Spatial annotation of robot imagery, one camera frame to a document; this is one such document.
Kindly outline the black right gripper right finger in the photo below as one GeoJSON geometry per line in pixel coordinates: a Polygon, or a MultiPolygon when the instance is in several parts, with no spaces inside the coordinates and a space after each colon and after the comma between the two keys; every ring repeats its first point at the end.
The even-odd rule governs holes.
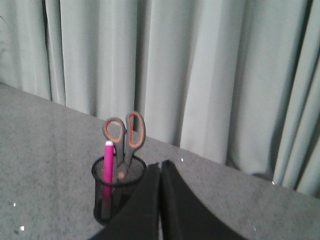
{"type": "Polygon", "coordinates": [[[161,166],[159,210],[165,240],[244,239],[206,208],[170,160],[161,166]]]}

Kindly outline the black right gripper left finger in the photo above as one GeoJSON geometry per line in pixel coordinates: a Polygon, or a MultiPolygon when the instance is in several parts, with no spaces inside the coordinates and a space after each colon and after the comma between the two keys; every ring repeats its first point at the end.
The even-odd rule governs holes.
{"type": "Polygon", "coordinates": [[[147,166],[128,202],[92,240],[157,240],[159,238],[160,168],[147,166]]]}

